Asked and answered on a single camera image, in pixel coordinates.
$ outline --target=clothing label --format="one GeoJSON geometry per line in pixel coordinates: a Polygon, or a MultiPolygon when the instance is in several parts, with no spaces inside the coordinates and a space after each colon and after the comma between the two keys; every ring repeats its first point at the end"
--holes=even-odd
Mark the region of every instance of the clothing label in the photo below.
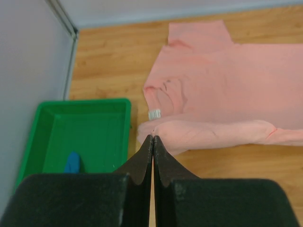
{"type": "Polygon", "coordinates": [[[161,118],[161,110],[157,109],[148,112],[148,119],[150,119],[150,121],[157,118],[161,118]]]}

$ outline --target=green plastic tray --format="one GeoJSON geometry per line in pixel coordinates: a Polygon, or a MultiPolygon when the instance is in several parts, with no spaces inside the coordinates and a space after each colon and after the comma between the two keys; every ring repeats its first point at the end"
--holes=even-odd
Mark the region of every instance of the green plastic tray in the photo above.
{"type": "Polygon", "coordinates": [[[130,112],[124,98],[41,103],[16,186],[31,174],[63,173],[73,151],[82,173],[116,170],[127,160],[130,112]]]}

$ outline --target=blue object in green bin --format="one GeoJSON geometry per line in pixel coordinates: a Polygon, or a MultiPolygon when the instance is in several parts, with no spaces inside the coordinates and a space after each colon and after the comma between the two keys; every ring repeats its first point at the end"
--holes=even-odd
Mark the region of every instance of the blue object in green bin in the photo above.
{"type": "Polygon", "coordinates": [[[68,158],[64,169],[66,174],[78,174],[80,172],[80,156],[76,152],[72,152],[68,158]]]}

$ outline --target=folded fabric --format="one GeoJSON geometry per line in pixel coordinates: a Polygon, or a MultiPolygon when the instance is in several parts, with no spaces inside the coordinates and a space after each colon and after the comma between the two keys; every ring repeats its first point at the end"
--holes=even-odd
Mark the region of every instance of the folded fabric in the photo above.
{"type": "Polygon", "coordinates": [[[143,91],[172,154],[247,143],[303,145],[303,44],[234,44],[222,21],[175,23],[143,91]]]}

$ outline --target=gray wall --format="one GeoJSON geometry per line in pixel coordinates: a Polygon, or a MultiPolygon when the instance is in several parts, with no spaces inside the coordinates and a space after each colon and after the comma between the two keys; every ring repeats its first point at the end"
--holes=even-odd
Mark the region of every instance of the gray wall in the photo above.
{"type": "Polygon", "coordinates": [[[59,0],[78,27],[303,3],[303,0],[59,0]]]}
{"type": "Polygon", "coordinates": [[[0,215],[37,105],[63,99],[72,45],[43,0],[0,0],[0,215]]]}

